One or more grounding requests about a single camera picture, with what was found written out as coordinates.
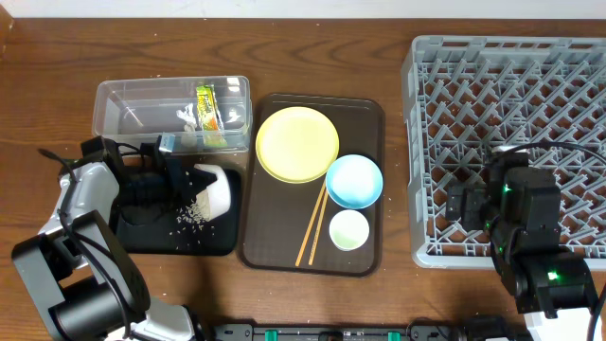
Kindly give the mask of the white rice bowl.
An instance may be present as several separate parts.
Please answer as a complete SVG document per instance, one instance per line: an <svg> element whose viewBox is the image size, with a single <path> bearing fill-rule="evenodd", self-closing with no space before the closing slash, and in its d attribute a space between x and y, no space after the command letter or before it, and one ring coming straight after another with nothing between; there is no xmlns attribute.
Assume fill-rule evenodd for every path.
<svg viewBox="0 0 606 341"><path fill-rule="evenodd" d="M196 209L204 222L224 215L231 207L231 190L226 174L220 166L196 164L196 170L209 172L216 179L196 195Z"/></svg>

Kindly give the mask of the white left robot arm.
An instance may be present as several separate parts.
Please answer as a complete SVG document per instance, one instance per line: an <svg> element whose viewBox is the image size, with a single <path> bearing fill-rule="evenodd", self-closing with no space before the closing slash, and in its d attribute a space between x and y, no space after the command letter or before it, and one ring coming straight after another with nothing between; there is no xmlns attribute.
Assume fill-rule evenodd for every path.
<svg viewBox="0 0 606 341"><path fill-rule="evenodd" d="M163 154L162 144L128 145L129 154L151 167L128 167L121 143L102 136L81 144L82 157L69 160L41 149L62 166L61 193L39 233L16 244L12 262L54 340L209 340L212 331L185 305L150 295L141 272L112 229L125 206L160 204L199 208L206 219L228 205L213 199L228 192L224 170L186 167Z"/></svg>

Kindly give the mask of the green snack wrapper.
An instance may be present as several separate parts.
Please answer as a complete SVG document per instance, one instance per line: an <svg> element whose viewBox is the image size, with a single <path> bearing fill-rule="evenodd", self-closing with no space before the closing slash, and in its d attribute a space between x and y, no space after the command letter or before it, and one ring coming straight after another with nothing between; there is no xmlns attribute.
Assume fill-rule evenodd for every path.
<svg viewBox="0 0 606 341"><path fill-rule="evenodd" d="M223 137L223 120L216 100L214 86L199 85L196 87L198 125L205 132L203 141L212 148L226 147Z"/></svg>

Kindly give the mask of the small white green cup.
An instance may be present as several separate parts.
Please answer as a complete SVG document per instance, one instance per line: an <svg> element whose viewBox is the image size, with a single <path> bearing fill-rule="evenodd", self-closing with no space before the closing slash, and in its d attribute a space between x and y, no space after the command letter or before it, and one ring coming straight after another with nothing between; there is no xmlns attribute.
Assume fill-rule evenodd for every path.
<svg viewBox="0 0 606 341"><path fill-rule="evenodd" d="M341 251L360 248L368 239L369 231L368 220L357 210L340 211L330 220L330 239Z"/></svg>

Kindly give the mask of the light blue bowl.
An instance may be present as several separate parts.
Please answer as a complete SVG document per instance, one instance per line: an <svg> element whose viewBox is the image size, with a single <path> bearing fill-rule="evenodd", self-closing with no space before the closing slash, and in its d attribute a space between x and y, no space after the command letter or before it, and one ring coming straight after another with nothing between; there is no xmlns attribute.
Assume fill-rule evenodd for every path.
<svg viewBox="0 0 606 341"><path fill-rule="evenodd" d="M347 154L337 158L326 174L329 197L346 209L372 206L383 192L383 174L370 158Z"/></svg>

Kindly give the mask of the clear plastic wrap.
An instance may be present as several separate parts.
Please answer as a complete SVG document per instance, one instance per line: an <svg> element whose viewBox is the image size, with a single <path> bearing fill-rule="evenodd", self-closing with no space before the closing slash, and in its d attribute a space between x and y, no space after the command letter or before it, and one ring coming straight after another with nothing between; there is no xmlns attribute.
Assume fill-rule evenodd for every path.
<svg viewBox="0 0 606 341"><path fill-rule="evenodd" d="M184 135L181 137L181 143L188 148L194 148L197 146L197 121L193 113L193 104L188 104L184 109L177 110L176 115L182 119L184 124Z"/></svg>

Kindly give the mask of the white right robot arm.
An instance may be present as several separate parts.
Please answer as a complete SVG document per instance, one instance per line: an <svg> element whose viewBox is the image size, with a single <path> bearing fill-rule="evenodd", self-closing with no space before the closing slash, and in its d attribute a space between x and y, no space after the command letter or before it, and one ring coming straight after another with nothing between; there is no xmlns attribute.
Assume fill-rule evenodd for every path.
<svg viewBox="0 0 606 341"><path fill-rule="evenodd" d="M460 338L600 339L605 294L583 256L560 244L561 190L553 172L531 166L522 148L494 153L486 168L487 184L448 187L445 217L488 234L493 267L526 332L494 320L466 326Z"/></svg>

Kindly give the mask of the pile of rice grains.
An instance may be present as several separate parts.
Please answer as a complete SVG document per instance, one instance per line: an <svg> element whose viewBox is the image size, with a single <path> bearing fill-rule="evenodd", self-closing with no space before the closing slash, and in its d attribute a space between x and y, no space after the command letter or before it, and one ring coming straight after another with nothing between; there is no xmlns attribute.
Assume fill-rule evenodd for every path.
<svg viewBox="0 0 606 341"><path fill-rule="evenodd" d="M208 186L202 189L188 203L177 209L177 234L181 232L201 232L205 223L211 220L210 194Z"/></svg>

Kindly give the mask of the yellow round plate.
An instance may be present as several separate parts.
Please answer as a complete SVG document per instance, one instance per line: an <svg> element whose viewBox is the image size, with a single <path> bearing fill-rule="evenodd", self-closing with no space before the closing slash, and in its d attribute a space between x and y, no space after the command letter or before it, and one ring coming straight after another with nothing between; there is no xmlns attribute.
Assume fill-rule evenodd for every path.
<svg viewBox="0 0 606 341"><path fill-rule="evenodd" d="M323 176L336 160L339 134L320 111L294 106L268 116L256 137L256 155L275 179L303 184Z"/></svg>

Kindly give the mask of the wooden chopstick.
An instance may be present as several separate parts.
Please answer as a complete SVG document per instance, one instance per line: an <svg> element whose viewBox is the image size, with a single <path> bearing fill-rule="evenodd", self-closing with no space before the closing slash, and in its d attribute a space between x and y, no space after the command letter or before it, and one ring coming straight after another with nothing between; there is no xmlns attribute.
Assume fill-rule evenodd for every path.
<svg viewBox="0 0 606 341"><path fill-rule="evenodd" d="M319 191L318 197L316 199L315 205L313 207L312 215L310 217L310 220L309 220L306 232L304 234L302 243L300 245L300 248L299 248L299 251L298 251L298 254L297 254L297 258L296 258L296 261L295 261L295 264L294 264L295 267L298 267L300 265L300 262L302 260L303 255L304 255L307 242L308 242L310 234L312 232L312 225L313 225L314 219L316 217L317 211L318 211L318 209L319 209L319 207L320 207L320 205L322 203L322 200L323 200L325 188L326 188L326 184L325 184L325 182L323 182L322 186L321 186L321 189Z"/></svg>
<svg viewBox="0 0 606 341"><path fill-rule="evenodd" d="M312 251L310 253L310 257L309 257L309 261L308 261L309 266L313 265L313 263L314 263L317 245L319 244L319 240L320 240L320 234L321 234L324 215L325 215L325 211L326 211L328 196L329 196L328 191L326 190L326 186L324 186L323 192L322 192L322 199L320 202L319 216L317 219L317 225L316 225L315 234L314 234L313 243L312 243Z"/></svg>

